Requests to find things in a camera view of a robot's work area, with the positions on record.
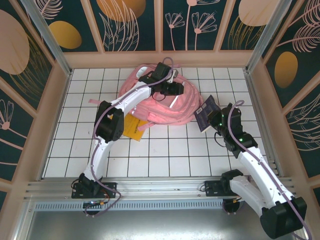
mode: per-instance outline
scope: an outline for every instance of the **backpack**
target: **backpack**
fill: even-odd
[[[154,71],[157,65],[143,64],[138,66],[123,83],[119,97],[128,92],[137,82],[137,72],[147,67],[144,74]],[[155,92],[153,96],[141,101],[129,113],[136,118],[148,121],[138,128],[143,131],[155,124],[158,125],[184,125],[195,118],[194,112],[202,105],[203,99],[196,87],[185,77],[178,74],[174,82],[182,83],[184,92],[177,96],[164,96]]]

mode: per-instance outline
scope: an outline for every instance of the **book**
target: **book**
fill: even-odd
[[[220,111],[220,107],[216,104],[214,97],[210,95],[201,107],[194,112],[201,133],[204,133],[211,127],[208,123],[208,115],[212,111]]]

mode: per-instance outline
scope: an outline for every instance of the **enclosure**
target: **enclosure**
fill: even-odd
[[[87,219],[71,198],[94,150],[89,100],[165,57],[204,100],[245,101],[244,131],[320,238],[319,0],[2,0],[0,32],[1,239],[270,239],[247,204],[227,215],[201,191],[250,173],[196,120],[115,142],[103,181],[117,209]]]

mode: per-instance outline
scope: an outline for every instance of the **yellow notebook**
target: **yellow notebook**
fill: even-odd
[[[123,135],[128,138],[140,141],[145,131],[138,131],[138,127],[147,123],[147,121],[142,121],[135,116],[132,116],[131,114],[127,114],[124,118]]]

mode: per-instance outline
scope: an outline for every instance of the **white tile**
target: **white tile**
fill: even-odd
[[[200,79],[200,91],[201,92],[216,92],[215,80],[203,80]]]
[[[217,92],[232,92],[231,81],[229,79],[215,80]]]
[[[264,147],[264,143],[262,142],[262,138],[256,137],[254,140],[258,144],[258,148],[260,149],[262,155],[266,155],[266,150],[265,150],[265,147]]]
[[[225,146],[223,138],[216,139],[219,144]],[[209,156],[228,156],[228,150],[226,147],[219,146],[214,138],[207,138]]]
[[[78,178],[80,174],[84,172],[88,165],[87,157],[71,157],[69,159],[68,167],[66,169],[65,177],[74,177]]]
[[[169,156],[188,156],[188,142],[186,138],[169,139]]]
[[[244,106],[252,106],[251,98],[248,92],[235,92],[234,97],[236,101],[244,100]]]
[[[170,157],[170,177],[189,177],[189,158],[188,157]]]
[[[73,139],[75,135],[77,123],[75,122],[60,122],[56,132],[56,139]]]
[[[86,94],[90,94],[90,93],[94,93],[94,94],[100,93],[100,91],[101,91],[101,85],[102,85],[102,81],[101,81],[101,80],[87,81],[84,92],[85,92]]]
[[[102,80],[104,71],[104,68],[91,68],[89,70],[88,80]]]
[[[198,67],[199,79],[214,79],[214,72],[211,67]]]
[[[119,79],[119,68],[105,68],[103,80],[118,80]]]
[[[100,101],[106,101],[108,103],[116,99],[117,99],[116,93],[101,93],[99,98]]]
[[[168,138],[168,126],[167,125],[154,125],[150,127],[151,139],[167,139]]]
[[[183,67],[182,76],[186,79],[198,79],[198,72],[196,67]]]
[[[95,103],[89,103],[90,99],[99,100],[100,93],[85,93],[82,99],[81,107],[97,107]]]
[[[167,157],[168,154],[168,139],[150,139],[150,157]]]
[[[188,138],[205,138],[206,134],[201,133],[198,123],[196,121],[191,121],[186,124],[187,136]]]
[[[199,80],[198,79],[191,79],[189,80],[190,83],[192,83],[195,88],[200,92],[200,87],[199,87]]]
[[[107,177],[127,177],[128,159],[128,157],[109,157]]]
[[[91,139],[74,139],[70,157],[88,158],[90,155]]]
[[[228,71],[231,79],[245,79],[242,68],[228,68]]]
[[[261,137],[258,123],[256,121],[241,121],[241,124],[244,132],[247,132],[254,138]]]
[[[64,107],[60,122],[76,123],[78,121],[80,107]]]
[[[69,93],[66,95],[66,99],[64,102],[64,107],[80,107],[83,93]]]
[[[213,68],[214,79],[230,79],[228,68]]]
[[[52,151],[51,151],[51,158],[68,158],[70,155],[71,145],[73,140],[63,140],[63,139],[56,139],[54,140]]]
[[[211,156],[210,167],[212,176],[221,176],[221,174],[231,170],[228,156]]]
[[[92,139],[94,132],[93,122],[78,122],[75,130],[75,139]]]
[[[209,157],[190,157],[190,172],[193,177],[211,176]]]
[[[203,101],[207,100],[210,95],[212,95],[215,103],[217,104],[218,103],[218,95],[216,92],[201,92],[201,96],[203,98]]]
[[[255,121],[256,115],[252,106],[240,106],[241,120],[242,121]]]
[[[102,82],[101,93],[117,93],[117,89],[117,80],[105,80]]]
[[[219,136],[218,134],[215,136],[215,133],[216,133],[217,131],[213,128],[213,127],[210,127],[210,128],[208,128],[208,130],[207,131],[205,131],[205,134],[206,134],[206,137],[207,138],[214,138],[214,137],[216,137],[216,138],[222,138],[222,136]]]
[[[140,141],[130,140],[130,157],[148,157],[149,156],[149,139]]]
[[[64,178],[66,168],[68,164],[68,158],[49,158],[48,167],[46,168],[46,178]]]
[[[72,80],[87,80],[89,69],[74,69]]]
[[[119,79],[126,80],[134,70],[135,68],[121,68]]]
[[[234,104],[236,102],[233,92],[218,92],[217,94],[220,106],[228,106],[229,103]]]
[[[169,177],[169,158],[150,157],[149,177]]]
[[[71,81],[68,94],[83,94],[87,81]]]
[[[78,122],[94,123],[96,120],[97,107],[82,107]]]
[[[146,129],[142,135],[142,139],[148,139],[150,135],[150,128]]]
[[[129,139],[119,139],[115,141],[110,150],[110,157],[128,157],[129,144]]]
[[[186,125],[169,125],[169,138],[186,138],[187,128]]]
[[[148,177],[148,164],[147,157],[130,157],[128,177]]]
[[[231,170],[238,169],[243,175],[248,176],[250,175],[249,171],[246,167],[239,161],[239,159],[235,158],[234,156],[229,156]]]
[[[232,89],[234,92],[248,92],[246,80],[244,79],[231,79]]]
[[[190,156],[208,156],[207,141],[205,138],[189,138],[188,146]]]

